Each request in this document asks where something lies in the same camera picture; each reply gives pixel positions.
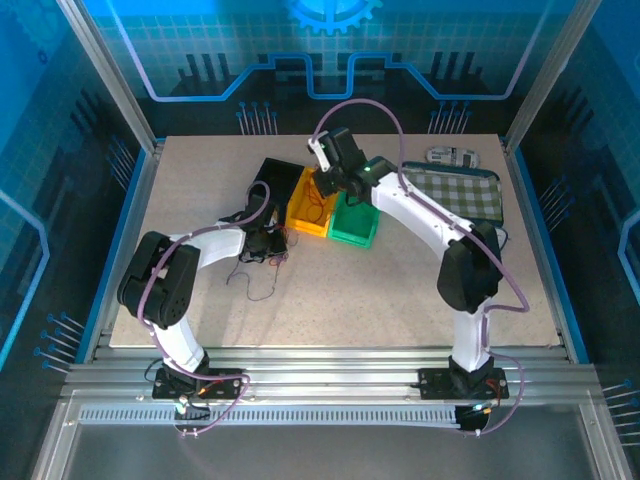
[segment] glass panel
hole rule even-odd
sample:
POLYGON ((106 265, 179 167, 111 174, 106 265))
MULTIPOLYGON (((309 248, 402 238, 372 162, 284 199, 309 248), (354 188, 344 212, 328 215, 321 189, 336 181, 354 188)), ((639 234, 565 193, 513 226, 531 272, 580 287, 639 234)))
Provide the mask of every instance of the glass panel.
POLYGON ((0 68, 0 478, 29 478, 140 147, 54 1, 0 2, 0 68))
MULTIPOLYGON (((603 1, 522 144, 605 386, 640 384, 640 226, 624 240, 640 203, 638 18, 638 2, 603 1)), ((640 465, 638 450, 626 451, 640 465)))
MULTIPOLYGON (((351 97, 382 100, 409 132, 428 130, 433 114, 435 131, 504 133, 574 2, 86 4, 165 136, 275 133, 238 113, 276 113, 279 133, 309 132, 321 100, 351 97)), ((361 117, 354 131, 389 131, 381 116, 361 117)))

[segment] black box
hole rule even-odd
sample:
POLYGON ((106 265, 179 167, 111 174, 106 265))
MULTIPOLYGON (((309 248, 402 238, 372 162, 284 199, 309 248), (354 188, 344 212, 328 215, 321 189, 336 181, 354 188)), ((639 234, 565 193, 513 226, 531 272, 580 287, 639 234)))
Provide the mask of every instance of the black box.
POLYGON ((287 205, 298 185, 304 167, 293 163, 265 158, 254 181, 261 180, 269 185, 271 203, 277 210, 278 223, 284 225, 287 218, 287 205))

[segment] green checkered towel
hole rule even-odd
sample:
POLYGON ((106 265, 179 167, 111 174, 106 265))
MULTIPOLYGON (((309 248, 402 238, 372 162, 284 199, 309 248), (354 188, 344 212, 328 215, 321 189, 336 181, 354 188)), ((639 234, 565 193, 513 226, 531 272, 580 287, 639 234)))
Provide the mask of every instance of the green checkered towel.
POLYGON ((429 164, 410 163, 404 174, 415 187, 444 208, 471 221, 488 221, 502 226, 502 189, 493 172, 464 169, 464 172, 432 170, 429 164))

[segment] gear logo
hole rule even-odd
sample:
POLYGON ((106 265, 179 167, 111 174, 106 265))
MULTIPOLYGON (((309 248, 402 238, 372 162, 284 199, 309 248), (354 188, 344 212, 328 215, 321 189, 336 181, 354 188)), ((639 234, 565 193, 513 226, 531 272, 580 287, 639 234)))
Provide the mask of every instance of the gear logo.
POLYGON ((324 31, 327 35, 360 27, 360 22, 371 20, 372 10, 381 6, 381 0, 287 0, 289 15, 301 28, 311 27, 313 33, 324 31))

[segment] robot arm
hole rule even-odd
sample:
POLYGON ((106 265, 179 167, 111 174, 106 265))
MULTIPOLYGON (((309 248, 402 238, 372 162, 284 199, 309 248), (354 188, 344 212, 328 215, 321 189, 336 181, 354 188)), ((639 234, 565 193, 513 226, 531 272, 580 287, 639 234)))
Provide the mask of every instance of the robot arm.
MULTIPOLYGON (((118 301, 135 316, 140 294, 162 252, 183 235, 166 237, 149 232, 131 260, 118 289, 118 301)), ((240 228, 215 230, 189 239, 173 255, 163 278, 154 285, 145 306, 145 318, 164 349, 164 362, 188 372, 208 369, 209 359, 196 341, 187 317, 187 309, 198 270, 227 257, 238 257, 245 246, 246 232, 240 228)))
POLYGON ((429 205, 425 208, 402 188, 395 165, 382 157, 367 160, 347 129, 322 132, 317 140, 309 140, 309 149, 320 164, 313 178, 321 195, 344 191, 347 199, 369 203, 399 220, 435 252, 441 261, 438 291, 451 307, 454 319, 450 374, 461 396, 473 394, 493 370, 493 359, 483 345, 483 323, 485 309, 498 292, 502 275, 451 225, 457 224, 481 239, 500 258, 495 229, 487 223, 474 226, 409 185, 412 196, 429 205))

